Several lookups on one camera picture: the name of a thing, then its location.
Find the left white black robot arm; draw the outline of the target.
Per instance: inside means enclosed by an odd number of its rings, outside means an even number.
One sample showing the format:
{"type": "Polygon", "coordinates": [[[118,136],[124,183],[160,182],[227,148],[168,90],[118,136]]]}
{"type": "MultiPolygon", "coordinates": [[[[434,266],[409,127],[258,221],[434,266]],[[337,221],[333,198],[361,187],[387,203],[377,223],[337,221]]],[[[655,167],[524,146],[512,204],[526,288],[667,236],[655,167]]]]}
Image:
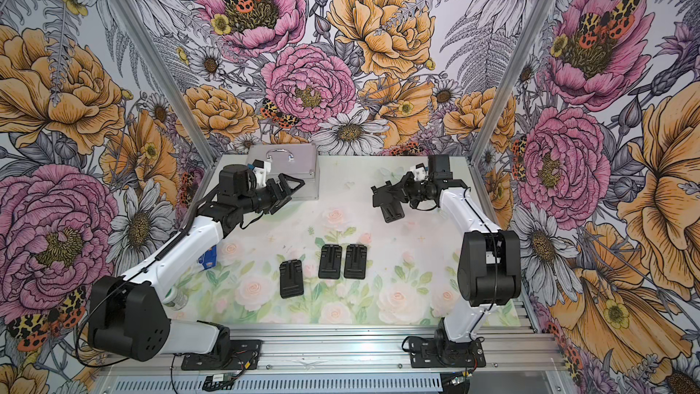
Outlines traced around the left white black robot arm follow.
{"type": "Polygon", "coordinates": [[[202,357],[215,368],[227,365],[233,356],[229,328],[173,320],[164,306],[196,260],[232,231],[248,226],[248,213],[273,215],[306,184],[283,173],[271,178],[270,169],[262,161],[223,167],[218,184],[191,206],[185,223],[164,246],[119,277],[98,280],[78,328],[87,334],[89,346],[122,360],[144,362],[171,354],[202,357]]]}

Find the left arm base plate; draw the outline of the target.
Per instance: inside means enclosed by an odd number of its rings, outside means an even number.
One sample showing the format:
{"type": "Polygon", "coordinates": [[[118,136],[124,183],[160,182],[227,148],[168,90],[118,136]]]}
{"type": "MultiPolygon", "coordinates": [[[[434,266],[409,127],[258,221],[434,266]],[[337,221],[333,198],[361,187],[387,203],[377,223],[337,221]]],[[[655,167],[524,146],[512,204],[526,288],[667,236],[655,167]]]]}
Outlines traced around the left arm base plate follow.
{"type": "Polygon", "coordinates": [[[185,354],[180,368],[185,371],[256,370],[263,344],[261,340],[224,339],[210,353],[185,354]]]}

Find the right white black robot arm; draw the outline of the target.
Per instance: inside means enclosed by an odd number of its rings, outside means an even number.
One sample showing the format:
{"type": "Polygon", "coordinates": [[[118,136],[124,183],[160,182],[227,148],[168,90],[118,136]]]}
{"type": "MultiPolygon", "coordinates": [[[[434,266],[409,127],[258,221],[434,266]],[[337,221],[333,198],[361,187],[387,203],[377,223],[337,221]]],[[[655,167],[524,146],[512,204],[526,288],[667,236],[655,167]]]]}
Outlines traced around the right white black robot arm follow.
{"type": "Polygon", "coordinates": [[[521,294],[520,242],[482,210],[470,186],[456,178],[447,155],[428,157],[398,182],[372,189],[372,202],[386,223],[404,218],[404,205],[417,210],[433,202],[462,234],[456,280],[461,299],[439,321],[431,339],[406,337],[402,348],[412,368],[464,368],[486,365],[479,330],[488,315],[521,294]]]}

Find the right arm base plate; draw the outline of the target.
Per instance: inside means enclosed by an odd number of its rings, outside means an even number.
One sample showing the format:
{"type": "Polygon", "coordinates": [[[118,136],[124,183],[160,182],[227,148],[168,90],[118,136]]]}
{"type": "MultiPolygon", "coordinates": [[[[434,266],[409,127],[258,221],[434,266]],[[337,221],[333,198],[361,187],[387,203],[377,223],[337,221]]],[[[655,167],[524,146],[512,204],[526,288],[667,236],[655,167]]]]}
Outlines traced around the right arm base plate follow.
{"type": "Polygon", "coordinates": [[[486,366],[481,341],[457,343],[446,339],[408,336],[401,345],[412,368],[456,368],[476,370],[486,366]]]}

